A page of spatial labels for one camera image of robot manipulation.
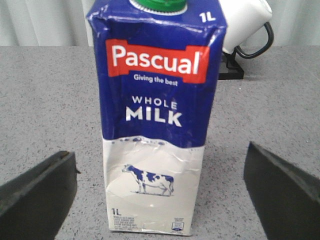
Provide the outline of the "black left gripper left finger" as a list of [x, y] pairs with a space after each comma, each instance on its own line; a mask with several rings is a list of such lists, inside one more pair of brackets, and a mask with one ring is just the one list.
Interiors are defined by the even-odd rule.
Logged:
[[53, 240], [77, 193], [74, 152], [59, 151], [0, 187], [2, 240]]

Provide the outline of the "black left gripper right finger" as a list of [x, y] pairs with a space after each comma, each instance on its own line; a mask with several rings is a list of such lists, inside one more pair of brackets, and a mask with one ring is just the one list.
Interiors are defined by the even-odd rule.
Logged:
[[269, 240], [320, 238], [320, 180], [250, 142], [243, 179]]

